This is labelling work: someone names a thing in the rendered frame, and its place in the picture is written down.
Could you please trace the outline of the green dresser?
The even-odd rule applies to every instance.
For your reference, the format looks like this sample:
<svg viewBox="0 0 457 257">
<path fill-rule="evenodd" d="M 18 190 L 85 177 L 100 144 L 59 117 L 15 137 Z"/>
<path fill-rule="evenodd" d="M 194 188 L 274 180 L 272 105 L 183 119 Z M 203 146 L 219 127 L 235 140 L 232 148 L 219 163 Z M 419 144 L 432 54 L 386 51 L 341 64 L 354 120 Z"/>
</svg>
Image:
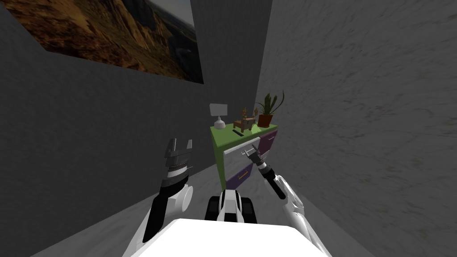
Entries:
<svg viewBox="0 0 457 257">
<path fill-rule="evenodd" d="M 214 155 L 216 159 L 216 166 L 218 170 L 218 175 L 220 179 L 220 184 L 223 190 L 226 189 L 226 180 L 225 180 L 225 172 L 224 172 L 224 151 L 228 150 L 236 145 L 244 143 L 246 141 L 250 141 L 255 137 L 260 137 L 268 132 L 274 131 L 278 129 L 278 127 L 274 124 L 271 124 L 268 128 L 252 128 L 251 131 L 245 130 L 243 133 L 244 136 L 241 137 L 234 133 L 233 125 L 228 124 L 224 129 L 215 129 L 211 127 L 211 134 L 212 134 L 212 141 L 213 141 L 213 148 L 214 148 Z"/>
</svg>

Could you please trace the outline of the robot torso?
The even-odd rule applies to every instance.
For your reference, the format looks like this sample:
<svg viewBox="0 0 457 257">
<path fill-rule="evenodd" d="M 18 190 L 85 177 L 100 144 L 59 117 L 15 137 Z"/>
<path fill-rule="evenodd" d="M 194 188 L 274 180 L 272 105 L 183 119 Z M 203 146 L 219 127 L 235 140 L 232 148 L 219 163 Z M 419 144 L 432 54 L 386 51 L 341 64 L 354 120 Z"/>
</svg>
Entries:
<svg viewBox="0 0 457 257">
<path fill-rule="evenodd" d="M 322 257 L 292 226 L 175 219 L 132 257 Z"/>
</svg>

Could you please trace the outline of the green plant in brown pot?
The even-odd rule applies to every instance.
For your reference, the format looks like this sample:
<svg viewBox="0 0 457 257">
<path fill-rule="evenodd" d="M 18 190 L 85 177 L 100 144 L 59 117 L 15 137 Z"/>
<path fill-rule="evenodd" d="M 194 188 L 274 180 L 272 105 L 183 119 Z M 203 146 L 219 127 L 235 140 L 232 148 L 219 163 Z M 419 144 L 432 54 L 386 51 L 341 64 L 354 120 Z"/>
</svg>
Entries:
<svg viewBox="0 0 457 257">
<path fill-rule="evenodd" d="M 258 116 L 257 122 L 258 127 L 268 128 L 270 126 L 275 111 L 283 104 L 284 99 L 285 94 L 284 91 L 282 91 L 282 99 L 278 105 L 276 105 L 278 96 L 274 95 L 274 97 L 272 97 L 270 93 L 265 96 L 263 102 L 256 102 L 261 106 L 260 115 Z"/>
</svg>

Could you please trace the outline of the brown landscape wall picture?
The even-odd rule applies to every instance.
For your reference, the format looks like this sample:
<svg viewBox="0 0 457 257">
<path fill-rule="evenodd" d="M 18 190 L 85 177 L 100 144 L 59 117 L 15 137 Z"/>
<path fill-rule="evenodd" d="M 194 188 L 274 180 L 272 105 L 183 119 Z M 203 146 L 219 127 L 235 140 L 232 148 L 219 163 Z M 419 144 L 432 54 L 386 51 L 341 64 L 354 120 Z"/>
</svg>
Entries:
<svg viewBox="0 0 457 257">
<path fill-rule="evenodd" d="M 204 82 L 190 0 L 0 0 L 43 49 Z"/>
</svg>

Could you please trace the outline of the white table lamp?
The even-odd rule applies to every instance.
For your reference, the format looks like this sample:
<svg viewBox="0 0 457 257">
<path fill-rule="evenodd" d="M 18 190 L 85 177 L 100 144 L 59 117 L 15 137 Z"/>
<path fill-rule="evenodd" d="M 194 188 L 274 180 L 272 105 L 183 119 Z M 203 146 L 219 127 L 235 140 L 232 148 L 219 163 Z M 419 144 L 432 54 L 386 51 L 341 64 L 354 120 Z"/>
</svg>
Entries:
<svg viewBox="0 0 457 257">
<path fill-rule="evenodd" d="M 222 116 L 226 116 L 228 113 L 227 104 L 209 104 L 211 116 L 217 117 L 217 120 L 214 122 L 215 129 L 224 129 L 226 127 L 225 122 L 221 119 Z"/>
</svg>

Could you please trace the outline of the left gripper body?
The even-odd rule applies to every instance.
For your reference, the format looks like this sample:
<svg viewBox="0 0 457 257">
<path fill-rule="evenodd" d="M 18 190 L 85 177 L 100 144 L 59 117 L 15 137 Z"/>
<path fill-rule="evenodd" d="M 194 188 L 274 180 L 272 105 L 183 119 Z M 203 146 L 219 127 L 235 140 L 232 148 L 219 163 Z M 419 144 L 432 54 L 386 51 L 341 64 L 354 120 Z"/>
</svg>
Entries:
<svg viewBox="0 0 457 257">
<path fill-rule="evenodd" d="M 173 167 L 185 164 L 189 159 L 192 153 L 192 148 L 172 150 L 172 148 L 167 148 L 165 151 L 166 158 L 166 167 Z"/>
</svg>

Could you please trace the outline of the grey drawer front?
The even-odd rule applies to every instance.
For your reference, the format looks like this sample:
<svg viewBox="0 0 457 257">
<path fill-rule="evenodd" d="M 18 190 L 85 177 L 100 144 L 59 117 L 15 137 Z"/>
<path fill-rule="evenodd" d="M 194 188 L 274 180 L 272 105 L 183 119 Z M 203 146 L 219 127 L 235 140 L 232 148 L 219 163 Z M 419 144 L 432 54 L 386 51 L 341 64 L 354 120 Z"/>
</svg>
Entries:
<svg viewBox="0 0 457 257">
<path fill-rule="evenodd" d="M 223 157 L 226 181 L 228 181 L 231 177 L 236 175 L 245 167 L 253 164 L 253 162 L 245 154 L 245 151 L 248 153 L 248 155 L 252 154 L 255 151 L 252 145 L 258 148 L 259 143 L 260 137 L 255 137 L 250 141 L 246 141 L 224 151 Z"/>
</svg>

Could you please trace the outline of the brown wooden figure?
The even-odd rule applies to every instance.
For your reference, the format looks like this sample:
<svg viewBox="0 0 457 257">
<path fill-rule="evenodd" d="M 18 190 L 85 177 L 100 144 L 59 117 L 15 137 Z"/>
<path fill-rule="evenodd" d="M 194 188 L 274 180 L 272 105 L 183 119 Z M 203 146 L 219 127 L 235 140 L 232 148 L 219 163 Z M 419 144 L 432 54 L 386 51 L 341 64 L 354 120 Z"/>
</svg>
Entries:
<svg viewBox="0 0 457 257">
<path fill-rule="evenodd" d="M 253 128 L 253 125 L 255 124 L 256 122 L 256 114 L 258 113 L 258 111 L 255 109 L 254 110 L 254 114 L 251 115 L 251 116 L 248 116 L 248 111 L 247 111 L 247 108 L 244 108 L 242 110 L 242 117 L 241 117 L 241 120 L 236 120 L 234 121 L 233 123 L 233 130 L 235 132 L 239 132 L 241 134 L 243 134 L 245 132 L 245 130 L 249 130 L 251 131 L 252 128 Z"/>
</svg>

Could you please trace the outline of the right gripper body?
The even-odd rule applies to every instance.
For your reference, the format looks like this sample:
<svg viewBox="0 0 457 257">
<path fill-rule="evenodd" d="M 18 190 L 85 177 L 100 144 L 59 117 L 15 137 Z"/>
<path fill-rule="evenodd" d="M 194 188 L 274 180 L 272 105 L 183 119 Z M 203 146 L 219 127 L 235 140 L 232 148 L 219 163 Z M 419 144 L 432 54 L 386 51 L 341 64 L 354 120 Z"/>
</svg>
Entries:
<svg viewBox="0 0 457 257">
<path fill-rule="evenodd" d="M 249 159 L 254 163 L 257 167 L 266 167 L 266 163 L 260 154 L 260 151 L 257 149 L 249 155 Z"/>
</svg>

